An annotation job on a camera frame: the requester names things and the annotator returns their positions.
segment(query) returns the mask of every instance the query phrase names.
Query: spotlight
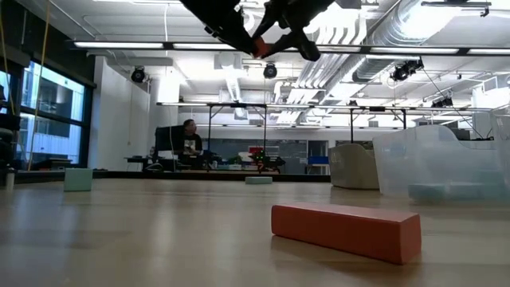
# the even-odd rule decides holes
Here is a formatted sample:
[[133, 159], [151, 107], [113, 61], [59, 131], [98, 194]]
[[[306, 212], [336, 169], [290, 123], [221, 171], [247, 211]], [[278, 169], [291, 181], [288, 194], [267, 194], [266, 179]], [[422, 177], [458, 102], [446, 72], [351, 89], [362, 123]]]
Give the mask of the spotlight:
[[432, 102], [431, 108], [453, 107], [453, 100], [450, 96], [442, 97]]
[[133, 74], [131, 75], [131, 80], [134, 81], [135, 83], [139, 84], [143, 83], [145, 81], [145, 77], [147, 76], [144, 70], [145, 67], [143, 66], [135, 67], [135, 72], [133, 72]]
[[406, 61], [404, 65], [395, 66], [395, 71], [392, 72], [390, 78], [393, 81], [405, 81], [408, 77], [413, 76], [416, 71], [423, 69], [422, 59], [417, 61]]
[[264, 69], [264, 78], [274, 79], [278, 74], [277, 67], [273, 63], [268, 63]]

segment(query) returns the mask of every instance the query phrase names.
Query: red foam block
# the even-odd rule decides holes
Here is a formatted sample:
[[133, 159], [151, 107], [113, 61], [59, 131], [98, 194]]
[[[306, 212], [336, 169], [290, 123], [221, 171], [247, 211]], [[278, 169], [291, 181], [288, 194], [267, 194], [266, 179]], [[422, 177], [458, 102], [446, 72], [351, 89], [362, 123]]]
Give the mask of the red foam block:
[[403, 265], [420, 254], [415, 213], [299, 202], [271, 210], [275, 235]]

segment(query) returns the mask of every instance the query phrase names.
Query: white wall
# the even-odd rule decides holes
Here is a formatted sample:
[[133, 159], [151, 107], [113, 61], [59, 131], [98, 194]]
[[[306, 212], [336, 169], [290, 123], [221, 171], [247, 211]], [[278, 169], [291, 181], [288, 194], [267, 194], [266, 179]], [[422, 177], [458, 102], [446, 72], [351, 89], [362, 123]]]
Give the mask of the white wall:
[[[499, 108], [510, 103], [509, 88], [495, 88], [484, 92], [483, 88], [473, 89], [474, 108]], [[473, 127], [478, 133], [472, 132], [472, 138], [494, 136], [490, 114], [488, 112], [477, 112], [473, 114]]]
[[96, 58], [88, 166], [126, 171], [124, 157], [147, 155], [150, 95]]
[[182, 124], [178, 122], [178, 108], [172, 106], [158, 106], [160, 80], [151, 82], [151, 100], [149, 113], [149, 126], [147, 129], [147, 146], [149, 149], [155, 145], [155, 129]]

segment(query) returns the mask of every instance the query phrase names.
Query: fluorescent light fixture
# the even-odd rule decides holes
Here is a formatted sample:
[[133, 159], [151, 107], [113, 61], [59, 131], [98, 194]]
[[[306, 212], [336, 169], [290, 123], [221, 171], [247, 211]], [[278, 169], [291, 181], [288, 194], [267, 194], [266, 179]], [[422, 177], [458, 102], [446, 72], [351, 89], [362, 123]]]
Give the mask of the fluorescent light fixture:
[[233, 127], [233, 128], [259, 128], [256, 124], [226, 124], [224, 127]]
[[316, 106], [316, 108], [353, 109], [352, 106]]
[[227, 44], [217, 43], [174, 43], [174, 49], [212, 49], [212, 50], [235, 50], [234, 47], [231, 47]]
[[491, 6], [492, 3], [488, 1], [479, 2], [443, 2], [443, 1], [424, 1], [422, 6], [428, 7], [461, 7], [461, 8], [485, 8]]
[[[197, 127], [209, 127], [208, 124], [197, 124]], [[211, 124], [211, 127], [223, 127], [223, 124]]]
[[373, 47], [372, 53], [400, 53], [400, 54], [422, 54], [422, 53], [436, 53], [436, 54], [455, 54], [459, 49], [455, 48], [424, 48], [424, 47]]
[[332, 53], [332, 52], [344, 52], [344, 53], [357, 53], [361, 50], [361, 47], [355, 46], [337, 46], [337, 45], [318, 45], [317, 49], [320, 52]]
[[179, 106], [179, 107], [186, 107], [186, 106], [206, 107], [207, 106], [207, 104], [204, 104], [204, 103], [161, 103], [161, 105]]
[[510, 49], [470, 49], [471, 55], [510, 55]]
[[268, 108], [310, 108], [307, 104], [268, 104]]
[[326, 127], [324, 127], [324, 126], [297, 125], [294, 128], [326, 128]]
[[162, 49], [163, 43], [150, 42], [105, 42], [105, 41], [78, 41], [74, 42], [77, 48], [90, 49]]
[[407, 55], [366, 55], [367, 59], [374, 60], [407, 60], [407, 61], [418, 61], [419, 56], [407, 56]]
[[94, 2], [118, 2], [118, 3], [131, 3], [131, 4], [145, 4], [145, 5], [168, 5], [168, 4], [182, 4], [177, 0], [93, 0]]

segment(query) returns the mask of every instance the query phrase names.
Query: ceiling light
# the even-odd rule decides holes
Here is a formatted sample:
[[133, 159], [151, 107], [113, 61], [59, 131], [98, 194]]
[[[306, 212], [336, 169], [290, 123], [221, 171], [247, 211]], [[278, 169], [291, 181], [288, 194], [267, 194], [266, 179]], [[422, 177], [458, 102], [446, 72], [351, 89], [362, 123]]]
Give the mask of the ceiling light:
[[163, 43], [150, 42], [105, 42], [105, 41], [78, 41], [74, 42], [77, 48], [84, 49], [162, 49]]
[[353, 107], [346, 107], [346, 106], [315, 106], [315, 108], [352, 109]]
[[120, 3], [131, 3], [131, 4], [144, 4], [144, 5], [168, 5], [168, 4], [179, 4], [182, 3], [178, 0], [93, 0], [94, 2], [120, 2]]
[[420, 60], [419, 56], [409, 56], [409, 55], [366, 55], [367, 59], [374, 60], [407, 60], [407, 61], [418, 61]]
[[[197, 124], [197, 127], [209, 127], [208, 124]], [[223, 124], [211, 124], [211, 127], [223, 127]]]
[[234, 47], [231, 47], [227, 44], [221, 44], [221, 43], [217, 43], [217, 44], [212, 44], [212, 43], [174, 43], [174, 49], [182, 49], [182, 50], [187, 50], [187, 49], [197, 49], [197, 50], [225, 50], [225, 49], [229, 49], [229, 50], [235, 50]]
[[472, 55], [510, 55], [510, 49], [470, 49]]
[[268, 108], [312, 108], [307, 104], [268, 104]]
[[479, 1], [479, 2], [466, 2], [466, 1], [424, 1], [422, 2], [422, 6], [429, 7], [461, 7], [461, 8], [485, 8], [487, 6], [491, 6], [492, 3], [488, 1]]
[[323, 53], [357, 53], [361, 50], [361, 47], [355, 46], [337, 46], [337, 45], [318, 45], [317, 49]]
[[159, 105], [168, 105], [168, 106], [179, 106], [179, 107], [206, 107], [207, 104], [204, 103], [158, 103]]
[[396, 65], [395, 71], [390, 75], [393, 81], [405, 81], [408, 77], [414, 75], [417, 70], [424, 69], [422, 59], [417, 61], [406, 61], [404, 65]]
[[234, 128], [260, 128], [256, 124], [225, 124], [224, 126]]
[[298, 126], [292, 126], [293, 128], [326, 128], [323, 126], [308, 126], [308, 125], [298, 125]]
[[412, 48], [412, 47], [373, 47], [372, 53], [399, 53], [399, 54], [421, 54], [421, 53], [436, 53], [436, 54], [455, 54], [459, 49], [454, 48]]

